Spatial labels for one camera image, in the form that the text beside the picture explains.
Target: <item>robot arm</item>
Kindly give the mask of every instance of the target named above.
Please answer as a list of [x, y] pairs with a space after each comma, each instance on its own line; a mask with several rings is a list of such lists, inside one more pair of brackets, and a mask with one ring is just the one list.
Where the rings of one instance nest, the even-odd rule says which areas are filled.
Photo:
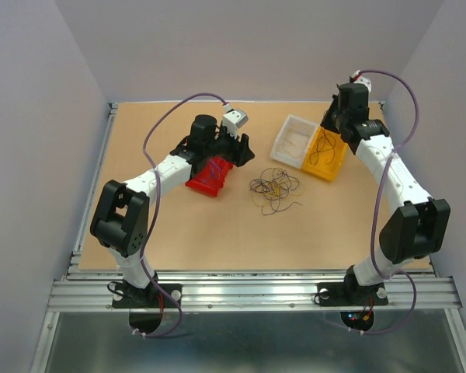
[[[321, 126], [340, 135], [377, 183], [392, 156], [384, 187], [392, 215], [380, 232], [380, 245], [375, 250], [378, 269], [390, 277], [406, 263], [440, 250], [450, 207], [445, 200], [433, 199], [418, 184], [400, 157], [392, 154], [394, 145], [388, 129], [380, 120], [370, 120], [369, 79], [359, 75], [355, 79], [354, 75], [351, 83], [338, 89], [339, 95], [333, 96]], [[363, 304], [382, 282], [369, 256], [349, 268], [343, 284], [329, 286], [331, 291], [321, 305]]]
[[248, 118], [241, 110], [225, 107], [221, 125], [215, 118], [198, 115], [190, 134], [173, 149], [155, 169], [123, 183], [109, 181], [102, 190], [90, 233], [114, 255], [123, 272], [124, 291], [144, 302], [150, 298], [148, 275], [156, 276], [142, 254], [148, 234], [148, 210], [157, 197], [155, 173], [161, 180], [161, 196], [198, 174], [210, 158], [221, 156], [226, 161], [243, 166], [254, 158], [249, 148], [249, 136], [238, 136], [238, 129]]

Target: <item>cable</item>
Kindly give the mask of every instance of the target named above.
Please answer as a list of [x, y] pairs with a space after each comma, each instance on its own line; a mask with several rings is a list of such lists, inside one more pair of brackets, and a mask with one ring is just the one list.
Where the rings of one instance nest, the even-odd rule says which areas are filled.
[[109, 283], [107, 284], [107, 290], [108, 290], [109, 292], [111, 292], [112, 294], [117, 295], [117, 296], [119, 296], [119, 297], [121, 297], [121, 298], [128, 298], [128, 296], [125, 295], [123, 292], [118, 292], [115, 288], [112, 289], [112, 288], [110, 287], [110, 285], [116, 285], [116, 284], [121, 284], [121, 283], [120, 283], [120, 282], [117, 282], [117, 281], [111, 281], [111, 282], [109, 282]]
[[196, 181], [201, 182], [202, 184], [208, 184], [211, 180], [219, 180], [221, 178], [221, 167], [214, 161], [214, 159], [209, 159], [207, 165], [210, 168], [210, 175], [207, 179], [200, 177], [196, 178]]
[[[392, 274], [390, 277], [387, 277], [383, 274], [383, 272], [381, 272], [380, 268], [378, 268], [378, 265], [376, 263], [376, 256], [374, 254], [374, 240], [376, 239], [376, 230], [377, 230], [377, 223], [378, 223], [378, 213], [380, 211], [380, 202], [381, 202], [381, 196], [383, 195], [383, 191], [384, 191], [384, 186], [385, 186], [385, 183], [387, 181], [387, 174], [388, 174], [388, 170], [390, 169], [390, 166], [391, 166], [391, 161], [394, 157], [395, 154], [397, 154], [397, 152], [402, 148], [404, 147], [412, 138], [412, 136], [414, 136], [414, 133], [416, 132], [416, 129], [418, 127], [418, 122], [419, 122], [419, 105], [418, 105], [418, 100], [416, 98], [416, 95], [414, 94], [414, 92], [412, 91], [411, 87], [409, 86], [409, 84], [407, 84], [407, 82], [405, 82], [404, 79], [402, 79], [401, 77], [395, 75], [395, 74], [392, 74], [390, 72], [387, 72], [387, 71], [382, 71], [382, 70], [373, 70], [373, 69], [367, 69], [367, 70], [361, 70], [359, 72], [359, 74], [352, 80], [352, 81], [355, 81], [357, 80], [362, 74], [367, 74], [367, 73], [374, 73], [374, 74], [381, 74], [381, 75], [386, 75], [386, 76], [389, 76], [391, 78], [394, 78], [395, 80], [399, 81], [408, 91], [409, 95], [411, 96], [412, 98], [412, 103], [414, 104], [414, 111], [415, 111], [415, 118], [414, 118], [414, 124], [412, 125], [412, 129], [411, 131], [409, 132], [408, 136], [405, 138], [405, 140], [403, 142], [401, 142], [398, 146], [396, 146], [393, 150], [392, 150], [392, 153], [390, 154], [390, 156], [388, 157], [386, 163], [385, 163], [385, 166], [384, 166], [384, 170], [383, 170], [383, 175], [381, 175], [381, 179], [380, 179], [380, 184], [378, 186], [378, 192], [377, 192], [377, 196], [376, 196], [376, 201], [374, 203], [374, 214], [373, 214], [373, 224], [371, 226], [371, 242], [370, 242], [370, 249], [371, 249], [371, 262], [373, 263], [373, 267], [374, 269], [376, 270], [376, 272], [380, 275], [381, 278], [383, 278], [384, 280], [390, 280], [392, 278], [392, 276], [394, 276], [394, 274]], [[417, 300], [417, 296], [418, 296], [418, 292], [416, 290], [416, 284], [414, 283], [414, 280], [412, 279], [412, 277], [405, 271], [403, 270], [398, 270], [395, 274], [403, 274], [404, 276], [406, 276], [408, 278], [408, 280], [411, 282], [411, 286], [412, 286], [412, 304], [411, 304], [411, 308], [409, 309], [409, 311], [407, 312], [407, 315], [405, 316], [405, 318], [399, 322], [398, 324], [394, 325], [394, 326], [391, 326], [390, 328], [387, 328], [387, 329], [383, 329], [383, 330], [378, 330], [376, 332], [365, 332], [365, 334], [371, 334], [371, 335], [380, 335], [380, 334], [385, 334], [385, 333], [389, 333], [389, 332], [392, 332], [396, 329], [398, 329], [399, 327], [403, 326], [408, 320], [409, 318], [411, 317], [411, 314], [412, 312], [414, 311], [414, 308], [416, 307], [416, 300]]]
[[[269, 171], [272, 171], [271, 180], [266, 180], [263, 178], [263, 175]], [[281, 200], [287, 198], [290, 195], [290, 192], [298, 189], [300, 185], [301, 183], [299, 179], [288, 175], [288, 172], [285, 169], [280, 167], [270, 167], [262, 171], [258, 179], [254, 179], [250, 182], [250, 190], [253, 193], [263, 196], [269, 201], [271, 208], [271, 212], [269, 213], [264, 212], [264, 205], [258, 205], [254, 201], [256, 206], [261, 207], [261, 214], [268, 216], [276, 214], [277, 212], [286, 211], [294, 204], [299, 204], [298, 202], [292, 202], [288, 207], [280, 209]], [[278, 202], [277, 206], [273, 205], [274, 201]]]
[[[326, 134], [326, 129], [325, 128], [322, 128], [322, 133], [323, 135], [320, 136], [318, 138], [318, 140], [316, 141], [316, 150], [314, 150], [310, 155], [309, 155], [309, 162], [313, 165], [313, 166], [316, 166], [318, 164], [318, 161], [319, 161], [319, 154], [320, 153], [323, 153], [323, 152], [329, 152], [330, 150], [333, 150], [333, 155], [332, 155], [332, 158], [325, 162], [327, 165], [331, 164], [333, 162], [333, 159], [335, 159], [335, 155], [336, 155], [336, 150], [335, 150], [335, 147], [336, 147], [336, 139], [333, 137], [333, 136], [328, 136]], [[326, 146], [326, 142], [329, 143], [329, 148], [325, 149], [325, 146]], [[317, 155], [316, 157], [316, 160], [313, 161], [312, 160], [312, 157], [313, 155]]]
[[[190, 101], [191, 99], [195, 99], [197, 97], [201, 97], [201, 96], [210, 96], [210, 97], [214, 97], [215, 99], [218, 99], [219, 101], [221, 101], [223, 103], [223, 105], [227, 105], [228, 103], [226, 101], [224, 101], [224, 99], [222, 99], [220, 96], [218, 95], [215, 95], [213, 93], [206, 93], [206, 92], [201, 92], [201, 93], [197, 93], [195, 95], [191, 95], [189, 97], [186, 97], [183, 101], [180, 101], [179, 103], [177, 103], [175, 106], [173, 106], [171, 109], [168, 110], [168, 112], [166, 114], [164, 114], [161, 119], [159, 119], [157, 121], [157, 123], [154, 124], [154, 126], [150, 129], [150, 131], [147, 133], [147, 136], [145, 137], [145, 140], [143, 141], [143, 154], [145, 155], [145, 158], [147, 158], [147, 160], [150, 162], [153, 170], [154, 170], [154, 173], [155, 173], [155, 183], [156, 183], [156, 197], [155, 197], [155, 210], [154, 210], [154, 216], [152, 217], [152, 221], [151, 221], [151, 224], [150, 224], [150, 228], [148, 229], [148, 233], [147, 233], [147, 236], [145, 237], [145, 241], [143, 243], [143, 246], [141, 247], [141, 251], [140, 251], [140, 258], [142, 259], [143, 256], [144, 256], [144, 251], [145, 251], [145, 247], [147, 245], [147, 242], [148, 240], [150, 239], [150, 236], [152, 234], [152, 232], [154, 231], [154, 227], [155, 227], [155, 222], [157, 221], [157, 217], [158, 217], [158, 211], [159, 211], [159, 208], [161, 206], [161, 177], [160, 175], [158, 174], [158, 171], [157, 171], [157, 165], [155, 164], [154, 160], [152, 159], [152, 157], [148, 154], [147, 152], [147, 144], [148, 144], [148, 139], [151, 137], [151, 135], [154, 133], [155, 129], [159, 126], [160, 123], [162, 123], [162, 121], [164, 121], [165, 118], [167, 118], [169, 116], [170, 113], [172, 113], [174, 110], [178, 109], [180, 106], [182, 106], [184, 103], [187, 103], [188, 101]], [[151, 276], [150, 272], [148, 271], [148, 268], [145, 266], [145, 261], [142, 260], [141, 261], [141, 266], [143, 268], [143, 271], [145, 272], [145, 274], [147, 275], [148, 279], [150, 280], [150, 282], [152, 283], [152, 286], [154, 286], [155, 288], [157, 288], [157, 290], [162, 294], [164, 295], [177, 309], [178, 309], [178, 312], [179, 312], [179, 318], [178, 318], [178, 321], [169, 329], [167, 329], [166, 331], [162, 332], [162, 333], [157, 333], [157, 334], [152, 334], [152, 335], [148, 335], [148, 334], [143, 334], [143, 333], [140, 333], [138, 330], [134, 330], [133, 332], [136, 333], [136, 334], [139, 334], [145, 338], [153, 338], [153, 337], [157, 337], [157, 336], [165, 336], [167, 334], [170, 334], [172, 333], [174, 330], [176, 330], [176, 328], [179, 326], [179, 324], [181, 324], [182, 320], [183, 320], [183, 311], [181, 309], [181, 305], [167, 292], [165, 291], [163, 288], [161, 288], [161, 286], [157, 283], [156, 280], [154, 280], [154, 278]]]

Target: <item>small white box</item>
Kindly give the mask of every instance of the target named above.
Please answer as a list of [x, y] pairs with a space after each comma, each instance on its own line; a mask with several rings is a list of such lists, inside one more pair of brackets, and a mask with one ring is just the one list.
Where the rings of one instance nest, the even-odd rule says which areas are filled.
[[289, 115], [280, 129], [271, 158], [300, 169], [319, 124]]

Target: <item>black mounting plate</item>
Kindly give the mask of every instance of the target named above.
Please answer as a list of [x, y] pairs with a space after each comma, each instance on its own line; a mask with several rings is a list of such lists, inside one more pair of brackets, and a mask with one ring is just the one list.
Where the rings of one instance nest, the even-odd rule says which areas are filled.
[[348, 307], [348, 306], [363, 306], [369, 297], [372, 297], [374, 305], [388, 305], [388, 298], [379, 298], [377, 296], [377, 291], [380, 288], [385, 289], [383, 284], [377, 284], [373, 287], [367, 287], [368, 289], [372, 289], [372, 291], [367, 291], [366, 294], [362, 294], [361, 296], [353, 295], [350, 298], [344, 292], [344, 285], [343, 282], [324, 282], [320, 283], [318, 288], [318, 294], [326, 294], [328, 296], [327, 299], [323, 299], [325, 297], [322, 296], [315, 296], [315, 303], [320, 305], [321, 307]]
[[[182, 294], [183, 286], [181, 284], [159, 284], [159, 286], [163, 288], [168, 294], [171, 294], [174, 290], [177, 290], [179, 291], [180, 294]], [[125, 289], [126, 287], [124, 286], [124, 284], [115, 283], [115, 286], [114, 286], [115, 291], [124, 292]], [[159, 303], [157, 299], [158, 291], [157, 289], [152, 289], [152, 290], [155, 290], [155, 291], [153, 291], [151, 293], [152, 295], [147, 297], [145, 300], [141, 298], [135, 299], [135, 298], [124, 297], [120, 299], [119, 301], [117, 301], [113, 298], [112, 307], [113, 309], [158, 309], [159, 308]], [[169, 299], [164, 297], [164, 308], [175, 309], [176, 306]]]

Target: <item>tangled wire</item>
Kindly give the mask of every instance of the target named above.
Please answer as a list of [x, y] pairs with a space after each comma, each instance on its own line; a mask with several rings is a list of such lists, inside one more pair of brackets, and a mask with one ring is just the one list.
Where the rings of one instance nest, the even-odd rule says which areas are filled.
[[327, 134], [325, 128], [322, 128], [322, 136], [316, 141], [316, 149], [309, 155], [309, 162], [313, 166], [316, 166], [321, 153], [332, 152], [332, 157], [325, 162], [327, 165], [331, 164], [336, 155], [335, 147], [336, 139], [332, 135]]
[[[265, 179], [264, 176], [269, 174], [271, 174], [271, 179]], [[267, 206], [271, 211], [265, 212], [264, 207], [266, 207], [266, 204], [257, 204], [254, 200], [254, 204], [261, 207], [261, 214], [265, 216], [288, 210], [292, 205], [299, 204], [298, 202], [292, 202], [288, 206], [281, 208], [282, 200], [289, 197], [291, 192], [299, 190], [300, 186], [301, 183], [298, 178], [288, 175], [288, 172], [280, 167], [265, 169], [258, 179], [250, 182], [250, 190], [253, 192], [252, 199], [254, 200], [254, 195], [257, 194], [269, 201]]]

